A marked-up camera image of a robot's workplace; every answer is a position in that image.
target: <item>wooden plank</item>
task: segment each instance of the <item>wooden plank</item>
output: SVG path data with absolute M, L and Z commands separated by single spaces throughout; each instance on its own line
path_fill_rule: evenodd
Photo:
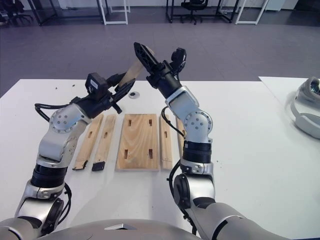
M 76 157 L 74 167 L 72 168 L 72 170 L 81 170 L 86 167 L 86 164 L 90 158 L 92 149 L 94 148 L 96 138 L 97 138 L 103 118 L 104 118 L 104 115 L 100 114 L 92 120 L 92 123 L 88 129 L 88 132 L 86 133 L 85 138 L 83 140 L 79 154 Z
M 172 169 L 171 128 L 166 121 L 159 117 L 160 130 L 160 160 L 162 169 Z
M 158 170 L 156 114 L 126 114 L 116 162 L 118 170 Z
M 154 51 L 152 51 L 149 47 L 147 47 L 147 49 L 149 50 L 149 52 L 152 55 L 155 55 Z M 123 76 L 123 78 L 121 79 L 121 81 L 119 82 L 119 87 L 121 87 L 123 84 L 131 81 L 132 79 L 136 79 L 139 74 L 141 73 L 142 69 L 144 68 L 144 66 L 142 65 L 142 63 L 140 62 L 140 60 L 136 60 L 131 66 L 130 68 L 126 71 L 125 75 Z
M 108 158 L 112 135 L 114 133 L 116 118 L 116 114 L 108 115 L 105 118 L 99 145 L 92 165 L 92 171 L 100 171 L 105 168 L 105 163 Z
M 180 130 L 180 132 L 183 133 L 183 135 L 186 135 L 186 130 L 184 127 L 184 124 L 182 123 L 182 121 L 179 118 L 175 118 L 176 120 L 176 128 Z M 180 158 L 182 157 L 183 153 L 184 153 L 184 137 L 181 136 L 179 133 L 178 134 L 178 147 L 179 147 L 179 154 L 180 154 Z

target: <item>white table frame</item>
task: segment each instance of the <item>white table frame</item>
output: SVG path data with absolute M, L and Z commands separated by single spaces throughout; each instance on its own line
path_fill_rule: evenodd
M 264 11 L 265 11 L 265 9 L 266 9 L 266 7 L 268 5 L 269 0 L 265 0 L 264 1 L 263 6 L 261 8 L 261 11 L 260 11 L 260 13 L 259 13 L 259 15 L 258 15 L 258 17 L 257 17 L 257 19 L 255 21 L 240 21 L 240 17 L 241 17 L 242 12 L 243 12 L 243 10 L 245 8 L 246 2 L 247 2 L 247 0 L 243 1 L 242 6 L 240 7 L 240 12 L 238 14 L 238 17 L 236 18 L 235 24 L 236 25 L 237 24 L 254 24 L 254 25 L 257 25 L 259 23 L 259 21 L 260 21 L 260 18 L 262 16 L 262 14 L 264 13 Z
M 112 6 L 110 5 L 110 12 L 111 13 L 124 13 L 125 11 L 127 11 L 127 13 L 131 13 L 131 8 L 130 8 L 130 0 L 125 0 L 126 1 L 126 5 L 127 5 L 127 9 L 126 10 L 113 10 Z
M 124 17 L 125 17 L 124 21 L 107 21 L 106 16 L 105 16 L 105 10 L 104 10 L 103 4 L 102 4 L 102 0 L 99 0 L 99 4 L 100 4 L 100 8 L 101 8 L 101 13 L 102 13 L 104 25 L 110 25 L 110 24 L 126 24 L 126 25 L 128 25 L 128 13 L 131 12 L 129 0 L 123 0 L 123 10 L 113 10 L 112 6 L 110 6 L 111 13 L 115 13 L 115 12 L 124 13 Z

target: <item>narrow wooden strip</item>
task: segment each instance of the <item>narrow wooden strip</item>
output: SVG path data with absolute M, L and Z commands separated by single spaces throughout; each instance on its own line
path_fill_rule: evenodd
M 107 161 L 111 145 L 112 135 L 114 133 L 116 118 L 116 114 L 108 115 L 105 118 L 99 145 L 92 165 L 92 171 L 100 171 L 105 168 L 105 163 Z
M 160 160 L 162 169 L 172 169 L 172 145 L 171 145 L 171 128 L 166 121 L 160 116 Z
M 179 118 L 175 118 L 176 119 L 176 128 L 180 130 L 180 132 L 183 133 L 183 135 L 186 135 L 186 130 L 184 127 L 184 124 L 182 123 L 182 121 Z M 182 157 L 183 153 L 184 153 L 184 137 L 181 136 L 179 133 L 178 134 L 178 147 L 179 147 L 179 154 L 180 154 L 180 158 Z
M 81 170 L 86 167 L 86 164 L 90 158 L 92 149 L 95 145 L 96 138 L 101 126 L 102 119 L 104 118 L 103 114 L 96 116 L 86 133 L 86 136 L 83 140 L 82 146 L 80 148 L 80 152 L 76 157 L 73 170 Z

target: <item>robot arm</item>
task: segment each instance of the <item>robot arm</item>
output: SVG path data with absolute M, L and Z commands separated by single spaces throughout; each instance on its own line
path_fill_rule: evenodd
M 36 239 L 51 233 L 62 222 L 61 216 L 67 208 L 68 213 L 71 204 L 71 191 L 64 180 L 78 139 L 91 119 L 102 111 L 113 107 L 121 113 L 117 102 L 135 82 L 135 79 L 127 81 L 130 76 L 121 82 L 124 76 L 125 73 L 115 74 L 105 80 L 91 73 L 85 83 L 88 96 L 76 97 L 63 106 L 35 105 L 37 112 L 49 122 L 49 129 L 39 144 L 32 178 L 26 184 L 15 218 L 0 223 L 1 239 Z M 112 94 L 109 88 L 116 85 Z M 40 108 L 60 109 L 49 118 Z M 65 206 L 59 198 L 64 188 L 69 197 Z
M 183 69 L 186 51 L 178 48 L 172 63 L 158 62 L 146 46 L 134 43 L 135 54 L 150 73 L 146 79 L 159 89 L 165 103 L 182 122 L 186 131 L 183 156 L 179 161 L 182 174 L 173 184 L 173 197 L 178 207 L 196 227 L 204 240 L 285 240 L 270 233 L 224 203 L 216 203 L 211 162 L 212 139 L 208 134 L 213 122 L 177 74 Z

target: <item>black cable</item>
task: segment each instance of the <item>black cable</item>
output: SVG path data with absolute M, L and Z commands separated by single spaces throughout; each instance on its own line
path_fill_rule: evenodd
M 175 126 L 173 126 L 173 125 L 171 124 L 171 121 L 167 119 L 166 113 L 165 113 L 165 111 L 166 111 L 167 108 L 168 108 L 168 106 L 165 106 L 165 107 L 162 109 L 162 111 L 161 111 L 161 117 L 163 118 L 163 120 L 164 120 L 171 128 L 173 128 L 175 131 L 177 131 L 178 134 L 180 134 L 182 137 L 184 137 L 185 135 L 184 135 L 178 128 L 176 128 Z
M 41 109 L 50 109 L 50 110 L 56 110 L 56 109 L 62 109 L 65 108 L 66 106 L 68 106 L 69 104 L 65 104 L 65 105 L 48 105 L 48 104 L 42 104 L 42 103 L 36 103 L 34 105 L 34 109 L 36 110 L 36 112 L 44 118 L 44 120 L 46 120 L 47 122 L 50 121 L 50 118 L 41 110 Z
M 63 215 L 65 211 L 66 211 L 66 213 L 65 213 L 65 215 L 59 220 L 58 225 L 59 225 L 60 223 L 62 223 L 63 220 L 65 220 L 65 218 L 67 217 L 67 215 L 69 214 L 70 209 L 71 209 L 71 197 L 72 197 L 72 192 L 71 192 L 71 189 L 70 189 L 70 187 L 68 186 L 67 183 L 64 183 L 64 188 L 65 188 L 64 194 L 67 194 L 67 195 L 68 195 L 68 202 L 67 202 L 66 205 L 64 206 L 61 215 Z
M 161 111 L 161 117 L 163 118 L 163 120 L 171 127 L 173 128 L 178 134 L 180 134 L 182 137 L 184 137 L 185 135 L 179 130 L 177 129 L 176 127 L 174 127 L 171 122 L 167 119 L 166 117 L 166 114 L 165 114 L 165 111 L 166 109 L 168 108 L 168 106 L 165 106 L 162 111 Z M 180 166 L 180 160 L 174 165 L 174 167 L 172 168 L 172 170 L 170 171 L 169 173 L 169 177 L 166 179 L 168 182 L 169 182 L 169 188 L 170 188 L 170 192 L 171 192 L 171 195 L 173 198 L 175 198 L 175 195 L 174 195 L 174 187 L 173 187 L 173 179 L 174 179 L 174 175 L 177 171 L 177 169 L 179 168 Z M 182 212 L 183 214 L 183 218 L 184 219 L 187 219 L 189 221 L 189 223 L 191 224 L 192 226 L 192 234 L 193 235 L 196 235 L 197 234 L 197 228 L 196 228 L 196 225 L 195 223 L 192 221 L 192 219 L 189 217 L 189 214 L 186 212 L 186 210 L 184 210 L 183 208 L 180 208 L 180 211 Z

